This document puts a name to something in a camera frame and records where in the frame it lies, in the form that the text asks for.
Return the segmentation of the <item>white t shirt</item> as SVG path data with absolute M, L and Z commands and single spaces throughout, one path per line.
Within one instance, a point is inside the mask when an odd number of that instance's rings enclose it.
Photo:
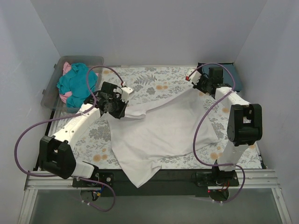
M 192 152 L 195 130 L 205 109 L 199 91 L 126 108 L 125 116 L 106 116 L 112 151 L 126 176 L 137 187 L 161 168 L 158 160 Z

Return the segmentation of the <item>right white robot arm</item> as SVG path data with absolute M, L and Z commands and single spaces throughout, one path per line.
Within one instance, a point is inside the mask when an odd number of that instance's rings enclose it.
M 204 66 L 208 67 L 208 73 L 203 72 Z M 229 109 L 228 143 L 222 157 L 210 165 L 212 182 L 219 186 L 228 185 L 237 180 L 235 169 L 243 153 L 262 138 L 262 107 L 238 95 L 234 76 L 222 64 L 199 64 L 186 76 L 186 80 L 192 83 L 194 89 L 208 93 L 216 100 L 211 108 L 222 103 Z

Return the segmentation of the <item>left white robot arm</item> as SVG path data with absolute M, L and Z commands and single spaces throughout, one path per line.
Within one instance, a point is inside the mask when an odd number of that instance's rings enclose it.
M 63 179 L 82 177 L 88 186 L 96 186 L 100 180 L 97 168 L 76 160 L 72 148 L 103 114 L 108 113 L 116 119 L 124 117 L 128 98 L 133 92 L 130 87 L 104 82 L 99 91 L 86 98 L 75 117 L 51 137 L 44 136 L 40 140 L 39 167 Z

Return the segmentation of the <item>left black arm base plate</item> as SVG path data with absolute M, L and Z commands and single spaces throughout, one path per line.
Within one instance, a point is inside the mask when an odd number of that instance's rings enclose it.
M 114 181 L 114 174 L 113 173 L 108 173 L 108 172 L 99 172 L 97 171 L 96 173 L 92 174 L 90 180 L 97 181 L 97 182 L 103 182 L 110 187 L 113 185 Z M 77 178 L 73 179 L 72 182 L 72 187 L 76 188 L 84 188 L 84 187 L 100 187 L 102 184 L 94 183 L 94 182 L 87 182 L 84 180 L 80 180 Z

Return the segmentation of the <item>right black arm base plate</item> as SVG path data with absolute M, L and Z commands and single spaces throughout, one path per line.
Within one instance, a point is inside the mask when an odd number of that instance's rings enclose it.
M 239 180 L 235 171 L 220 171 L 219 174 L 211 170 L 197 171 L 191 175 L 191 180 L 198 187 L 223 187 L 229 184 L 230 187 L 239 186 Z

